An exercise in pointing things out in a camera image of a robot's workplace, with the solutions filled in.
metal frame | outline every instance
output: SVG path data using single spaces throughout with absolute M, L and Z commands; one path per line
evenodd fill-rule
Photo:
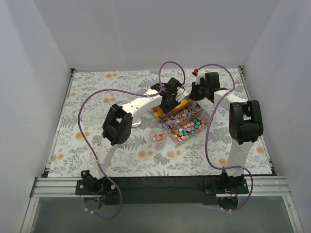
M 247 97 L 249 98 L 249 92 L 247 90 L 245 79 L 242 72 L 242 67 L 239 68 L 239 73 L 242 78 L 242 82 L 244 85 L 244 88 L 246 90 Z M 64 113 L 64 108 L 66 106 L 66 101 L 68 98 L 68 94 L 71 88 L 73 76 L 75 71 L 73 70 L 71 73 L 70 82 L 67 88 L 64 104 L 61 110 L 59 122 L 57 125 L 57 130 L 55 132 L 54 141 L 52 144 L 52 149 L 50 152 L 49 159 L 51 159 L 55 147 L 55 143 L 58 137 L 59 128 L 62 122 L 62 116 Z M 271 162 L 268 150 L 266 148 L 266 144 L 264 142 L 263 137 L 261 137 L 263 145 L 266 149 L 267 156 L 269 159 L 269 162 Z M 50 161 L 47 162 L 47 170 L 49 168 Z M 28 204 L 27 212 L 25 215 L 25 219 L 21 228 L 22 233 L 28 233 L 32 230 L 32 225 L 35 220 L 35 214 L 36 210 L 39 205 L 39 199 L 40 198 L 73 198 L 73 197 L 98 197 L 99 195 L 87 195 L 87 196 L 78 196 L 75 195 L 75 188 L 77 181 L 81 178 L 36 178 L 35 183 L 31 192 L 30 201 Z M 250 177 L 245 177 L 247 184 L 251 185 Z M 291 221 L 293 230 L 295 233 L 302 233 L 303 229 L 301 226 L 301 223 L 299 221 L 293 198 L 291 196 L 291 192 L 289 190 L 289 185 L 287 183 L 287 180 L 285 177 L 282 176 L 255 176 L 254 179 L 254 189 L 252 196 L 282 196 L 286 210 L 289 216 L 289 219 Z M 226 196 L 225 194 L 217 194 L 218 197 Z

table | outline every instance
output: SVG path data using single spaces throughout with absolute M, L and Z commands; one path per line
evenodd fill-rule
M 191 82 L 195 80 L 193 70 L 186 70 L 184 87 L 190 92 Z M 229 69 L 236 89 L 233 94 L 247 99 L 237 68 Z M 222 87 L 232 88 L 226 71 L 209 69 L 205 72 L 218 72 Z M 48 177 L 80 177 L 84 169 L 95 164 L 95 158 L 82 138 L 78 129 L 77 116 L 83 101 L 93 92 L 104 88 L 117 88 L 143 94 L 151 85 L 157 83 L 158 71 L 112 71 L 112 72 L 75 72 L 68 98 L 61 116 L 61 127 L 51 158 Z M 182 80 L 180 70 L 163 70 L 162 81 L 171 77 Z M 101 144 L 102 125 L 105 116 L 114 103 L 122 105 L 136 97 L 119 92 L 107 91 L 95 95 L 83 111 L 83 128 L 89 141 L 97 150 Z M 211 115 L 215 104 L 201 100 L 199 104 Z M 194 176 L 217 175 L 220 171 L 212 169 L 207 163 L 204 152 L 206 129 L 181 146 L 170 138 L 164 149 L 152 149 L 149 138 L 150 129 L 160 126 L 154 116 L 146 112 L 141 116 L 142 124 L 133 128 L 130 138 L 120 146 L 107 170 L 110 176 Z M 228 131 L 229 112 L 219 107 L 211 126 L 208 151 L 216 166 L 226 164 L 231 137 Z M 271 167 L 261 138 L 254 143 L 246 160 L 246 167 L 252 174 L 271 174 Z

circular base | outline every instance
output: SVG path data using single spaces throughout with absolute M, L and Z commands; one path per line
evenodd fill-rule
M 138 117 L 135 122 L 132 123 L 132 128 L 138 127 L 141 124 L 141 118 Z

yellow handle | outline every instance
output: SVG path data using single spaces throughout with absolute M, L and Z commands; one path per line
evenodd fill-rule
M 177 110 L 178 108 L 181 108 L 182 106 L 186 105 L 187 103 L 188 103 L 188 100 L 183 99 L 183 100 L 180 102 L 179 105 L 177 105 L 176 107 L 174 107 L 174 109 L 173 109 L 172 111 L 175 111 L 175 110 Z M 159 111 L 157 111 L 157 112 L 154 114 L 154 116 L 155 116 L 155 117 L 160 117 L 160 116 L 162 116 L 163 114 L 164 114 L 164 112 L 163 112 L 162 110 L 159 110 Z

gray wall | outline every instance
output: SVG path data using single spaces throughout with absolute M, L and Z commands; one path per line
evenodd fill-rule
M 16 233 L 52 145 L 70 70 L 32 0 L 0 1 L 0 232 Z
M 289 180 L 305 232 L 311 232 L 310 12 L 309 0 L 280 0 L 245 65 L 272 162 Z
M 244 65 L 278 0 L 34 0 L 70 68 Z

